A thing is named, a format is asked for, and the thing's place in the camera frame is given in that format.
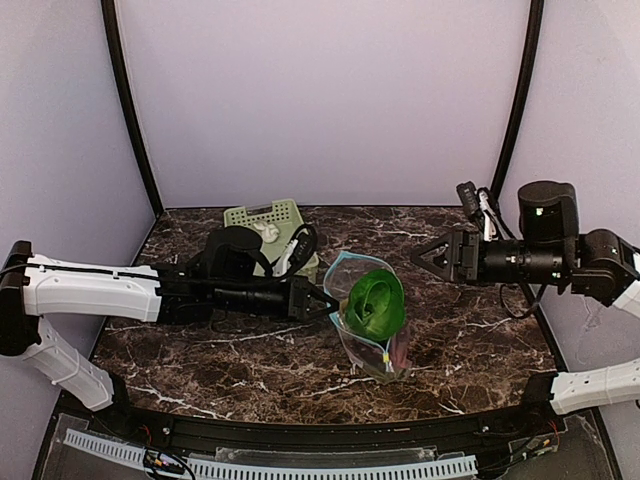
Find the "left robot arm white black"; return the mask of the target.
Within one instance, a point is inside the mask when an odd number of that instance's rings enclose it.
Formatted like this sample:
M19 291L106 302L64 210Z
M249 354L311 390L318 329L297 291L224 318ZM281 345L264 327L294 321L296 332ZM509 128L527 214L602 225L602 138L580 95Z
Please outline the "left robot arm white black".
M124 381L92 364L45 319L48 314L121 317L186 325L216 310L309 321L339 303L300 270L316 251L315 229L298 227L274 261L242 226L212 231L184 264L108 267L36 255L16 242L1 270L1 354L25 361L92 412L128 409Z

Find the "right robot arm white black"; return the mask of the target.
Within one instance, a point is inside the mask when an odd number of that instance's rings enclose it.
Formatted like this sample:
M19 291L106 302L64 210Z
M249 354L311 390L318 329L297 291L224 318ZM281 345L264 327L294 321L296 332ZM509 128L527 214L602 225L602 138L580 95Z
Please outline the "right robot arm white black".
M520 187L519 237L487 188L466 182L456 191L475 230L452 230L414 249L414 265L449 283L554 287L639 314L638 247L608 229L581 233L573 185L542 180ZM522 401L564 416L638 398L639 362L633 359L582 372L535 374Z

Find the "green bok choy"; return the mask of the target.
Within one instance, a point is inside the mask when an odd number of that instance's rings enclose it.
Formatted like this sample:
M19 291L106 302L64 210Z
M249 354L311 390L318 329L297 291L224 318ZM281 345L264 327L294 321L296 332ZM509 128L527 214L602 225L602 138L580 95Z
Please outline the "green bok choy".
M375 269L362 276L349 292L344 322L356 335L386 341L405 324L404 289L394 273Z

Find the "white garlic bulb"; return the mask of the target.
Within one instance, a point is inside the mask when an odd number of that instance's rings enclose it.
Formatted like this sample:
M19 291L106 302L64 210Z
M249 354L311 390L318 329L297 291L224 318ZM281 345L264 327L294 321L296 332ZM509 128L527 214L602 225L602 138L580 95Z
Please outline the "white garlic bulb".
M259 233L266 244L275 243L280 237L280 229L275 223L257 221L252 227Z

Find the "clear zip top bag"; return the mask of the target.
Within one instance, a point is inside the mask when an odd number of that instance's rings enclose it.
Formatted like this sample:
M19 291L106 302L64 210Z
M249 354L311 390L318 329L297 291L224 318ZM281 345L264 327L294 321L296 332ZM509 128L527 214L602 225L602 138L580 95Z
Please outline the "clear zip top bag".
M323 289L339 302L330 315L353 367L381 384L410 375L410 327L405 292L393 268L368 255L342 251Z

